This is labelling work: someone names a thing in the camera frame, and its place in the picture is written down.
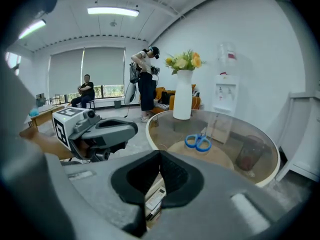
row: wooden board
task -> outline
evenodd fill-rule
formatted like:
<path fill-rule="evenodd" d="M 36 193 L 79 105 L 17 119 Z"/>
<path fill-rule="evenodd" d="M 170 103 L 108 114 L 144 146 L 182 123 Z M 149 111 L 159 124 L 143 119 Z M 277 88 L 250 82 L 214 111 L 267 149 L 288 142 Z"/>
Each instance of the wooden board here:
<path fill-rule="evenodd" d="M 64 106 L 56 106 L 56 107 L 53 107 L 49 110 L 41 112 L 39 115 L 31 117 L 32 124 L 34 126 L 40 126 L 40 125 L 44 124 L 45 122 L 52 120 L 52 114 L 54 112 L 63 110 L 64 108 L 65 108 Z"/>
<path fill-rule="evenodd" d="M 207 152 L 198 152 L 195 148 L 187 147 L 184 141 L 179 141 L 169 147 L 167 151 L 218 164 L 231 170 L 235 169 L 234 164 L 226 153 L 214 145 Z"/>

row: blue scissors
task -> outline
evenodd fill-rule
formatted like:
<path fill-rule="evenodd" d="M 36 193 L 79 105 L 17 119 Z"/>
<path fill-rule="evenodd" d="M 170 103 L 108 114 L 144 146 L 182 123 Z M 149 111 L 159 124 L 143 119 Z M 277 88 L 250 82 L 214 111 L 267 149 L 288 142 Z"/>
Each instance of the blue scissors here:
<path fill-rule="evenodd" d="M 195 148 L 199 152 L 206 152 L 211 149 L 211 141 L 206 138 L 205 134 L 191 134 L 185 137 L 184 143 L 188 148 Z M 201 148 L 202 143 L 208 143 L 208 147 Z"/>

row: black shirt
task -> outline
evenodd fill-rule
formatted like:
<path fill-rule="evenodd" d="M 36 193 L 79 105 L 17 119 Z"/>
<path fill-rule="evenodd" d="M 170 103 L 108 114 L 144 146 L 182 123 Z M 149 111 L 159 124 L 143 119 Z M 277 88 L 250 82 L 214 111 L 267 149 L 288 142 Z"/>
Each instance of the black shirt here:
<path fill-rule="evenodd" d="M 87 84 L 81 85 L 81 88 L 84 88 L 86 86 L 90 86 L 91 88 L 89 90 L 83 90 L 81 96 L 87 96 L 89 95 L 91 99 L 95 98 L 95 90 L 94 90 L 94 83 L 93 82 L 88 82 Z"/>

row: roller blind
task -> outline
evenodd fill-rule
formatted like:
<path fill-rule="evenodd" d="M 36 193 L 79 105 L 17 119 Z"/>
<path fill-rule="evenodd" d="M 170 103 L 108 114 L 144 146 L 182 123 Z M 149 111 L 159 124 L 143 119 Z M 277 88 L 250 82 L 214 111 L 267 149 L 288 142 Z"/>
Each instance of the roller blind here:
<path fill-rule="evenodd" d="M 124 52 L 124 48 L 86 48 L 83 57 L 82 79 L 85 74 L 89 74 L 90 81 L 95 86 L 123 85 Z"/>
<path fill-rule="evenodd" d="M 51 56 L 49 95 L 72 94 L 80 85 L 83 49 L 69 50 Z"/>

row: glass tabletop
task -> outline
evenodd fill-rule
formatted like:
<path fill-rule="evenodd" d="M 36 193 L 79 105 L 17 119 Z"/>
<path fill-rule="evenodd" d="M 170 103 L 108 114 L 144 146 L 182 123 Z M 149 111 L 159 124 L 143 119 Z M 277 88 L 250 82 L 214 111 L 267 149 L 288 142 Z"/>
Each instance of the glass tabletop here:
<path fill-rule="evenodd" d="M 279 170 L 279 152 L 272 140 L 255 126 L 225 114 L 192 110 L 189 120 L 178 120 L 173 117 L 173 110 L 169 110 L 156 114 L 146 127 L 153 149 L 219 164 L 260 187 L 269 183 Z M 195 134 L 206 136 L 211 142 L 208 151 L 201 152 L 185 144 L 186 137 Z"/>

